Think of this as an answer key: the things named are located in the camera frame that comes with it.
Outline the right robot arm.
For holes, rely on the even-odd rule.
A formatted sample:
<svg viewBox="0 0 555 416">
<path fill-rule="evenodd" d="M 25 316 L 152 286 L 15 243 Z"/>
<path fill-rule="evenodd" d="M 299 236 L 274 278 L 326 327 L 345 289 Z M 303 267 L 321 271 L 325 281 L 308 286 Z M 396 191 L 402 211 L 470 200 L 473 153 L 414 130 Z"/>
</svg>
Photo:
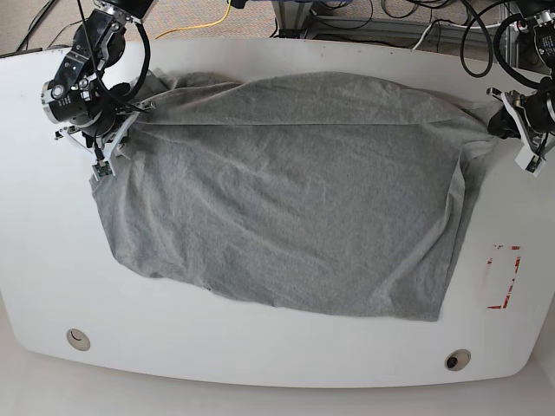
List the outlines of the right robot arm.
<svg viewBox="0 0 555 416">
<path fill-rule="evenodd" d="M 82 17 L 73 44 L 54 78 L 44 84 L 41 102 L 54 123 L 68 122 L 55 133 L 83 150 L 101 175 L 114 172 L 112 158 L 139 114 L 153 108 L 135 101 L 148 75 L 151 47 L 144 21 L 153 1 L 98 1 L 89 17 Z M 103 81 L 106 70 L 123 56 L 126 25 L 140 34 L 144 58 L 134 84 L 111 88 Z"/>
</svg>

